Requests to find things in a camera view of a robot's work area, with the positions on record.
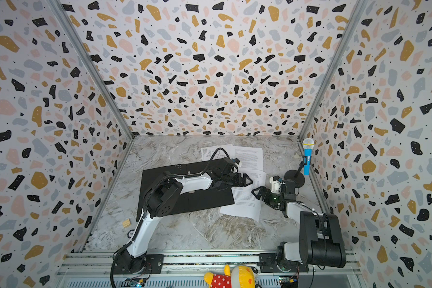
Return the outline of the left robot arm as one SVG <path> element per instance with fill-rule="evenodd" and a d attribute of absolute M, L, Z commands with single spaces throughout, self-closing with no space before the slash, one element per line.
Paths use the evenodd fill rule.
<path fill-rule="evenodd" d="M 247 187 L 253 180 L 239 170 L 235 158 L 177 164 L 143 172 L 136 216 L 130 240 L 113 255 L 110 273 L 134 274 L 147 270 L 160 273 L 147 255 L 160 220 L 167 216 L 208 210 L 234 204 L 233 188 Z"/>

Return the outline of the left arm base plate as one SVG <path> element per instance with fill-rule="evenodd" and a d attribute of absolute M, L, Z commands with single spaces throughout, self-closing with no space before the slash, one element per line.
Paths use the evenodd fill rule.
<path fill-rule="evenodd" d="M 164 263 L 163 254 L 144 254 L 133 258 L 128 252 L 116 257 L 113 265 L 114 275 L 126 274 L 160 274 Z"/>

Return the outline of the orange black binder folder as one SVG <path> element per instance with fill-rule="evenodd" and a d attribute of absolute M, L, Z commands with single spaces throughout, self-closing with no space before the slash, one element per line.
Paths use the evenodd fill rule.
<path fill-rule="evenodd" d="M 210 187 L 210 163 L 216 160 L 144 170 L 136 220 L 140 220 L 145 202 L 148 203 L 147 210 L 152 218 L 234 204 L 232 189 L 239 187 L 223 190 Z"/>

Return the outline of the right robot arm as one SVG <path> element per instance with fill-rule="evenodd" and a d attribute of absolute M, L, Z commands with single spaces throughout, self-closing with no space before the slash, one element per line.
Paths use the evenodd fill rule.
<path fill-rule="evenodd" d="M 281 271 L 289 272 L 302 266 L 344 268 L 346 249 L 337 216 L 318 212 L 299 201 L 300 186 L 294 180 L 271 179 L 271 188 L 258 187 L 252 195 L 285 218 L 299 225 L 295 242 L 281 242 L 272 261 Z"/>

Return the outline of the text paper sheet front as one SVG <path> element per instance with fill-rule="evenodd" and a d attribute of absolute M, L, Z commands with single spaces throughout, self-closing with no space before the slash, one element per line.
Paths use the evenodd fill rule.
<path fill-rule="evenodd" d="M 266 173 L 255 169 L 241 169 L 241 172 L 247 174 L 253 180 L 253 183 L 247 187 L 233 188 L 232 193 L 235 203 L 221 207 L 220 213 L 228 216 L 250 218 L 259 222 L 261 202 L 253 196 L 252 190 L 265 185 Z"/>

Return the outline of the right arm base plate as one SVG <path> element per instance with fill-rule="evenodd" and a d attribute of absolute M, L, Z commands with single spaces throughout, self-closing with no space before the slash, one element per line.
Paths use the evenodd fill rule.
<path fill-rule="evenodd" d="M 258 267 L 262 273 L 309 272 L 307 265 L 289 260 L 278 260 L 275 253 L 260 253 Z"/>

